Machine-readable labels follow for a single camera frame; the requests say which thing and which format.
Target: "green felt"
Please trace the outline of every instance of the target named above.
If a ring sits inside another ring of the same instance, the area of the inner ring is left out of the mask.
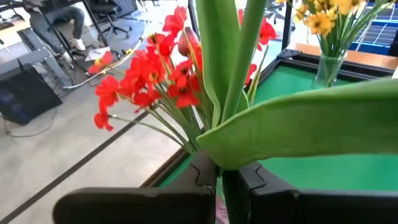
[[[314,74],[278,67],[257,89],[255,103],[310,89]],[[339,85],[347,82],[338,81]],[[398,190],[398,156],[344,155],[273,158],[259,161],[266,169],[296,188],[327,190]],[[163,184],[188,165],[185,161]]]

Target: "glass vase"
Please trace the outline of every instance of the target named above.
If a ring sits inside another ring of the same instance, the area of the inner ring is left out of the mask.
[[[312,87],[315,89],[332,87],[336,83],[337,74],[340,71],[343,60],[344,55],[329,57],[322,54],[319,60],[318,72],[313,80]]]

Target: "white shoe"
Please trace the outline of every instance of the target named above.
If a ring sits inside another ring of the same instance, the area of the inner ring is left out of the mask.
[[[86,50],[86,46],[84,45],[84,43],[81,39],[73,38],[72,42],[78,50]]]
[[[70,58],[67,52],[63,53],[62,58],[65,59],[66,62],[72,63],[72,58]]]

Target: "person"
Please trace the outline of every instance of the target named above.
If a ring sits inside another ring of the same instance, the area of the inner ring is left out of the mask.
[[[86,47],[81,39],[83,23],[85,20],[84,12],[75,6],[65,6],[66,0],[29,0],[26,2],[25,10],[30,14],[30,26],[47,45],[49,45],[55,53],[70,63],[72,59],[62,47],[60,41],[53,36],[50,25],[45,20],[43,14],[51,24],[57,21],[73,20],[73,39],[72,44],[78,50],[85,50]]]

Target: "cable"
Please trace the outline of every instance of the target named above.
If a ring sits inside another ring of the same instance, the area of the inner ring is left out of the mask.
[[[2,118],[3,121],[4,121],[4,131],[6,132],[6,134],[7,134],[8,136],[11,136],[11,137],[13,137],[13,138],[29,138],[29,137],[38,136],[38,135],[40,135],[40,134],[42,134],[42,133],[48,131],[48,130],[52,127],[52,124],[53,124],[55,115],[57,115],[57,113],[58,113],[58,109],[57,109],[57,108],[54,108],[54,110],[55,110],[55,112],[54,112],[54,114],[53,114],[52,117],[51,117],[50,125],[49,125],[47,128],[45,128],[43,131],[40,131],[40,132],[35,133],[35,134],[25,135],[25,136],[13,135],[10,131],[7,130],[7,124],[6,124],[6,119],[5,119],[5,117],[1,116],[1,118]]]

